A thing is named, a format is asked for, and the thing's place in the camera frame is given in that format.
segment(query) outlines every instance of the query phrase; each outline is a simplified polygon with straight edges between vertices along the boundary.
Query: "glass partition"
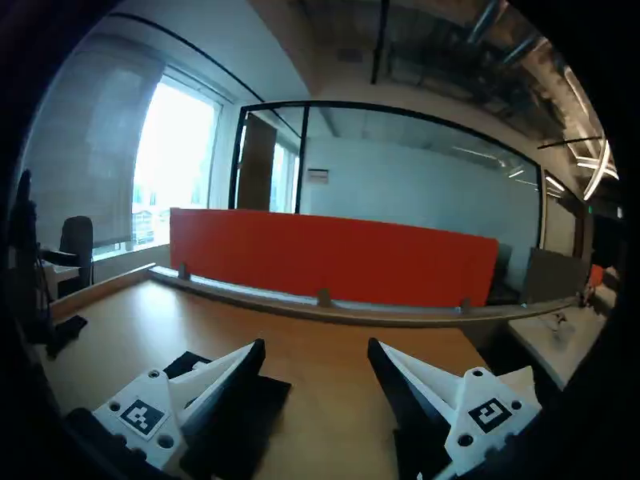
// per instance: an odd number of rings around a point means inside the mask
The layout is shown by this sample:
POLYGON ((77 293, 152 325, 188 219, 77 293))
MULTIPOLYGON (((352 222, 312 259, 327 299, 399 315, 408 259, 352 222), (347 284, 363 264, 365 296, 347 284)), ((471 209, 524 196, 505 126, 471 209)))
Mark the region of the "glass partition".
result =
POLYGON ((295 212, 301 134, 302 109, 246 113, 238 145, 234 206, 295 212))
POLYGON ((247 111, 272 126, 270 116, 279 113, 301 134, 287 143, 291 150, 275 137, 270 211, 294 211, 297 201, 300 214, 495 238, 488 303, 518 302, 530 249, 540 242, 538 165, 486 136, 415 112, 350 102, 286 104, 247 111))

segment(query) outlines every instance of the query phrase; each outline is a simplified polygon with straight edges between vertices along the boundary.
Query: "chair backrest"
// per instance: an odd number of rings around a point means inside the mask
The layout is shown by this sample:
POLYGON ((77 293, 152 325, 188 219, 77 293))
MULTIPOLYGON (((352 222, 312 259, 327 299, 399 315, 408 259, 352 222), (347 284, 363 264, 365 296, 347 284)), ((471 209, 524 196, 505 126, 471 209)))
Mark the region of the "chair backrest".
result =
POLYGON ((89 217, 71 217, 62 225, 60 251, 76 254, 80 258, 78 277, 81 288, 91 280, 91 256, 94 248, 94 224, 89 217))

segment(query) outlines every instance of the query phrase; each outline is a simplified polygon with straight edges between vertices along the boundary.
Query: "red desk divider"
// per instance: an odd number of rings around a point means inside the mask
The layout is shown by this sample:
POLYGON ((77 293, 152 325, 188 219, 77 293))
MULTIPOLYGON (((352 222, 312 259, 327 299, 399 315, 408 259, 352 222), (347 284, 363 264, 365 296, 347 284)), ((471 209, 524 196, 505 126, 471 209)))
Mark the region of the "red desk divider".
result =
POLYGON ((394 223, 171 209, 170 253, 194 275, 264 290, 403 306, 485 305, 498 241, 394 223))

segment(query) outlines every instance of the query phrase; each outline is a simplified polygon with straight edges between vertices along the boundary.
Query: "ceiling light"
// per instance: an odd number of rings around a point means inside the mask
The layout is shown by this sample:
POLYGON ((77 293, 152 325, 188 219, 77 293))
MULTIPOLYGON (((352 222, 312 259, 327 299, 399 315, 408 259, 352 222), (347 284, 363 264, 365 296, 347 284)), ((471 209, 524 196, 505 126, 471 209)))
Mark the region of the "ceiling light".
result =
MULTIPOLYGON (((596 170, 598 168, 598 164, 596 164, 596 163, 578 162, 578 166, 581 166, 582 168, 589 168, 589 169, 592 169, 592 170, 596 170)), ((615 170, 612 170, 611 168, 605 169, 605 173, 607 175, 615 178, 616 180, 620 180, 620 177, 618 176, 618 172, 616 172, 615 170)))
POLYGON ((598 187, 600 180, 602 180, 602 176, 605 173, 606 166, 609 164, 609 157, 611 156, 611 147, 609 146, 609 141, 605 142, 604 148, 602 148, 600 153, 600 163, 598 164, 598 168, 594 172, 593 177, 589 180, 589 185, 586 186, 585 190, 585 200, 589 200, 591 195, 594 194, 595 189, 598 187))
POLYGON ((560 190, 561 192, 565 191, 565 187, 564 187, 564 186, 562 186, 562 185, 560 185, 560 184, 558 183, 558 181, 557 181, 557 180, 553 180, 553 179, 552 179, 552 177, 550 177, 549 175, 547 175, 547 176, 545 177, 545 179, 546 179, 546 180, 547 180, 551 185, 553 185, 553 186, 554 186, 554 187, 556 187, 558 190, 560 190))
POLYGON ((454 150, 459 150, 459 151, 461 151, 461 152, 467 152, 468 154, 474 154, 474 155, 477 155, 477 156, 479 156, 479 157, 491 158, 491 159, 493 159, 493 160, 498 160, 498 158, 494 157, 493 155, 489 155, 489 154, 481 154, 480 152, 476 152, 476 151, 474 151, 474 150, 468 150, 468 149, 466 149, 466 148, 462 148, 462 147, 460 147, 460 146, 452 146, 451 148, 452 148, 452 149, 454 149, 454 150))
POLYGON ((518 178, 515 179, 516 182, 520 182, 520 183, 526 183, 527 185, 535 185, 538 186, 537 183, 533 183, 533 182, 527 182, 526 180, 520 180, 518 178))
POLYGON ((598 164, 598 159, 593 157, 581 157, 580 155, 576 155, 575 159, 579 162, 595 163, 596 165, 598 164))
POLYGON ((516 170, 515 172, 513 172, 512 174, 509 175, 509 178, 513 178, 513 177, 517 177, 520 174, 524 174, 525 171, 523 168, 520 167, 519 170, 516 170))

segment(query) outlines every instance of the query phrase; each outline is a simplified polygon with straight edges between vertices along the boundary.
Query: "window blind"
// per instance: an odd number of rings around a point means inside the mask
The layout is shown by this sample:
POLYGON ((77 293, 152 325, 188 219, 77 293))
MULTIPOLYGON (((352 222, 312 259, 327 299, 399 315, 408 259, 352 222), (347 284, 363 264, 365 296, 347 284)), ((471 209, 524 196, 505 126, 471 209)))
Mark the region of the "window blind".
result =
POLYGON ((131 240, 136 154, 165 65, 132 42, 88 38, 47 93, 25 149, 38 240, 58 247, 62 224, 85 215, 94 246, 131 240))

